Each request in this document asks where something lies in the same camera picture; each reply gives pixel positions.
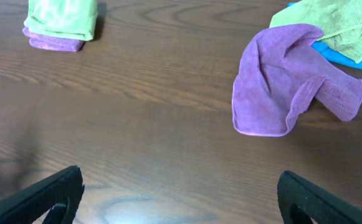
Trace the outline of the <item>light green microfiber cloth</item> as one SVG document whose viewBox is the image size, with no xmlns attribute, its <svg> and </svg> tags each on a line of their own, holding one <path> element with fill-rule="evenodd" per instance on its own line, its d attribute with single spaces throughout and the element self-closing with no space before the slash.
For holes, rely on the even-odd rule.
<svg viewBox="0 0 362 224">
<path fill-rule="evenodd" d="M 36 34 L 90 41 L 98 16 L 96 0 L 29 0 L 24 26 Z"/>
</svg>

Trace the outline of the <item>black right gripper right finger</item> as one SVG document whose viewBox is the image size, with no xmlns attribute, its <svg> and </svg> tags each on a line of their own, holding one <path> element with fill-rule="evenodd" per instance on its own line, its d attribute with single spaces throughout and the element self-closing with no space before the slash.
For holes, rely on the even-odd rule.
<svg viewBox="0 0 362 224">
<path fill-rule="evenodd" d="M 362 224 L 362 210 L 289 170 L 279 178 L 277 196 L 284 224 Z"/>
</svg>

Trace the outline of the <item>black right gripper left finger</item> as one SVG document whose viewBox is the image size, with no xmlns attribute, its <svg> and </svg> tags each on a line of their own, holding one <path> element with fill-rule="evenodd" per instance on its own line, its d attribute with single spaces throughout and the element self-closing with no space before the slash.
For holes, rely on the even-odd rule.
<svg viewBox="0 0 362 224">
<path fill-rule="evenodd" d="M 69 166 L 0 201 L 0 223 L 33 223 L 47 213 L 44 223 L 72 224 L 83 192 L 80 168 Z"/>
</svg>

